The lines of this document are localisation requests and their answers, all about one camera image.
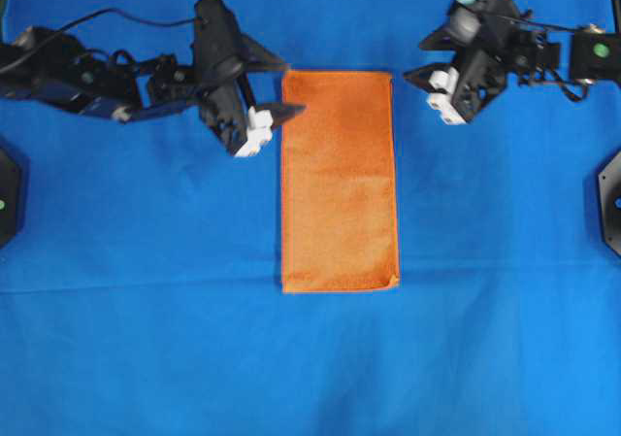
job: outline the white connector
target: white connector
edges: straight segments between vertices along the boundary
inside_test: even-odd
[[[435,90],[443,89],[446,93],[432,93],[427,99],[427,104],[432,109],[439,111],[444,123],[448,125],[462,125],[466,123],[463,117],[451,104],[455,88],[459,82],[459,72],[451,67],[448,72],[439,70],[434,72],[429,81]]]
[[[257,112],[254,107],[248,110],[247,141],[237,151],[235,157],[252,157],[261,152],[261,148],[272,141],[274,118],[270,111]]]

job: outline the orange towel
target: orange towel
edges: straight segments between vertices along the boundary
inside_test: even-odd
[[[283,96],[307,106],[282,139],[284,291],[396,287],[392,76],[290,72]]]

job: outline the blue surface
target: blue surface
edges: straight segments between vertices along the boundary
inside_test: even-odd
[[[194,1],[10,0],[8,36]],[[395,73],[403,286],[280,294],[276,145],[233,161],[196,111],[123,127],[3,103],[30,183],[0,252],[0,434],[620,434],[621,264],[595,181],[621,147],[617,88],[576,106],[513,81],[450,128],[400,77],[443,58],[416,45],[450,0],[225,1],[297,68]],[[516,1],[612,27],[609,0]],[[75,33],[190,61],[189,28]]]

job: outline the orange cloth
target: orange cloth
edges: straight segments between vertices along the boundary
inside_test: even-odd
[[[282,139],[282,282],[287,293],[399,284],[392,76],[290,72],[306,111]]]

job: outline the green led light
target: green led light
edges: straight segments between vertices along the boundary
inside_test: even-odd
[[[610,48],[602,43],[597,43],[593,47],[593,52],[595,53],[597,57],[606,59],[610,55]]]

